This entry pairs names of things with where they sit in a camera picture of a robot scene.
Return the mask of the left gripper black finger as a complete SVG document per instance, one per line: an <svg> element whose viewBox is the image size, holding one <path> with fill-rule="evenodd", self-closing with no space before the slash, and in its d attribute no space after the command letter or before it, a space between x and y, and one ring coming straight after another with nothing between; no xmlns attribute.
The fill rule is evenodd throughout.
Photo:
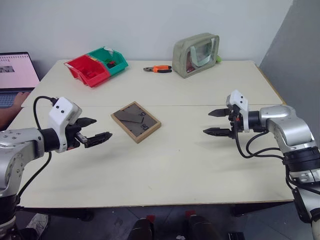
<svg viewBox="0 0 320 240"><path fill-rule="evenodd" d="M78 118L75 122L75 126L77 130L81 130L82 128L85 128L91 124L96 123L97 120L89 117L81 117Z"/></svg>
<svg viewBox="0 0 320 240"><path fill-rule="evenodd" d="M108 141L112 137L111 132L103 132L96 134L95 136L89 137L86 139L86 142L84 143L85 148L91 148L97 145L100 145L106 141Z"/></svg>

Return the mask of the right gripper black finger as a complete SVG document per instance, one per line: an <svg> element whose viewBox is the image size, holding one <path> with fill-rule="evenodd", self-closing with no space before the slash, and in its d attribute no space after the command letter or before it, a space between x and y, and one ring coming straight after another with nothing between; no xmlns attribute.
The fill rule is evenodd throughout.
<svg viewBox="0 0 320 240"><path fill-rule="evenodd" d="M210 127L203 130L203 132L214 137L232 137L232 131L228 128Z"/></svg>
<svg viewBox="0 0 320 240"><path fill-rule="evenodd" d="M220 108L220 109L212 110L211 112L208 113L208 115L212 117L225 117L225 116L228 116L230 112L231 110L229 108Z"/></svg>

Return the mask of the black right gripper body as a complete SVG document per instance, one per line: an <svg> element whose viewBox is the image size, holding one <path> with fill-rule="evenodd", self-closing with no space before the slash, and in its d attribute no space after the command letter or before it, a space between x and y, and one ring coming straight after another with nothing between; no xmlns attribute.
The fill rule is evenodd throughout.
<svg viewBox="0 0 320 240"><path fill-rule="evenodd" d="M240 108L237 105L227 105L227 108L229 109L228 120L230 121L231 126L228 137L235 139L238 133L242 133L244 131L243 116L240 113Z"/></svg>

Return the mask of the person's bare hand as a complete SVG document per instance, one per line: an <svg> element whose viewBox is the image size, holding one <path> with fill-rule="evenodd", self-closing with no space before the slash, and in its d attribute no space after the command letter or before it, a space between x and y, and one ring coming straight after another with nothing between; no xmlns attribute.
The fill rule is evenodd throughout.
<svg viewBox="0 0 320 240"><path fill-rule="evenodd" d="M19 92L14 100L13 100L13 107L15 108L20 108L23 104L23 102L27 99L27 97L29 96L29 92Z"/></svg>

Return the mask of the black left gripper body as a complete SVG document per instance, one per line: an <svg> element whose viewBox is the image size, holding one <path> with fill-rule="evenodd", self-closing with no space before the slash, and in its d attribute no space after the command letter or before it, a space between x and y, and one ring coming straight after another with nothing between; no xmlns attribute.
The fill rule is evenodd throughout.
<svg viewBox="0 0 320 240"><path fill-rule="evenodd" d="M86 144L87 138L80 131L81 127L77 124L68 124L65 128L65 137L67 141L67 150L78 148L80 144Z"/></svg>

